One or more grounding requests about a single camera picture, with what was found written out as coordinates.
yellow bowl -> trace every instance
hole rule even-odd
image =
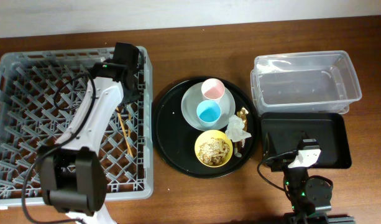
[[[199,157],[198,157],[198,153],[200,152],[200,146],[205,143],[206,141],[208,141],[209,139],[211,138],[220,138],[220,139],[223,139],[225,141],[226,144],[229,145],[229,153],[227,154],[225,160],[223,160],[223,163],[218,165],[218,166],[210,166],[210,165],[207,165],[205,164],[204,162],[202,162]],[[232,154],[233,154],[233,144],[232,144],[232,141],[230,141],[230,139],[227,138],[226,134],[223,133],[222,131],[217,131],[217,130],[209,130],[209,131],[205,131],[203,132],[202,134],[200,134],[200,136],[198,136],[197,140],[196,140],[196,144],[195,144],[195,153],[196,153],[196,157],[197,159],[204,165],[208,166],[208,167],[212,167],[212,168],[215,168],[215,167],[221,167],[223,166],[224,164],[226,164],[229,159],[232,157]]]

white plate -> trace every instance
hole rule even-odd
[[[201,82],[193,85],[183,95],[181,103],[182,115],[185,120],[195,129],[199,129],[200,131],[219,130],[229,123],[229,117],[234,115],[236,110],[236,103],[234,102],[232,93],[226,89],[225,94],[222,96],[221,101],[219,102],[222,114],[218,122],[216,122],[216,124],[210,128],[203,127],[198,121],[196,113],[198,104],[203,101],[203,94],[201,93],[202,84],[203,83]]]

black rectangular tray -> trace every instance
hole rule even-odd
[[[296,149],[305,132],[317,140],[321,149],[313,168],[347,169],[352,165],[345,122],[340,114],[264,113],[261,129],[264,157]]]

white wall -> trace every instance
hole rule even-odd
[[[0,37],[381,15],[381,0],[0,0]]]

small robot arm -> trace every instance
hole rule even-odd
[[[40,148],[43,200],[58,212],[76,218],[75,221],[116,223],[104,205],[107,180],[98,152],[115,109],[140,98],[134,75],[142,69],[143,63],[142,52],[137,47],[117,43],[113,58],[96,63],[90,70],[85,97],[73,121],[56,140],[54,152],[50,152],[51,146]]]
[[[265,159],[258,164],[258,173],[270,185],[285,192],[291,201],[292,213],[284,214],[287,224],[351,224],[354,217],[329,218],[334,184],[331,180],[318,175],[309,176],[308,169],[318,161],[321,149],[316,139],[301,132],[296,149],[277,154],[269,134],[266,135],[267,151]],[[283,171],[283,187],[267,180],[259,171],[262,164],[271,171]]]

